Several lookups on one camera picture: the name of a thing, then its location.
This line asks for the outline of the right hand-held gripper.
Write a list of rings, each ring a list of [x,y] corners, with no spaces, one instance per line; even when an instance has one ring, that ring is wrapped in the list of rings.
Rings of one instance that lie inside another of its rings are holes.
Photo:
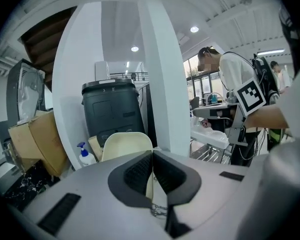
[[[249,79],[239,87],[228,92],[226,102],[195,108],[192,119],[192,138],[203,144],[214,147],[227,147],[230,144],[246,147],[245,121],[248,115],[266,104],[261,88],[254,78]],[[226,116],[235,109],[234,119],[229,131],[224,133],[210,128],[203,128],[199,119],[217,120],[217,124],[225,127]]]

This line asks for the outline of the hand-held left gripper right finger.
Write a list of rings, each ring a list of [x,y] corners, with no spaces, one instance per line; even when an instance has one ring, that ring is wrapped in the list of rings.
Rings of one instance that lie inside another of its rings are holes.
[[[167,206],[189,203],[199,191],[202,180],[196,170],[155,150],[152,153],[153,173],[167,197]]]

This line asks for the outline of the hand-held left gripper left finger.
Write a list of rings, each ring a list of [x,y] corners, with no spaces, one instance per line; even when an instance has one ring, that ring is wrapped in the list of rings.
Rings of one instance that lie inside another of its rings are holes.
[[[151,208],[152,201],[146,192],[152,172],[152,151],[138,153],[110,172],[107,180],[109,190],[128,207]]]

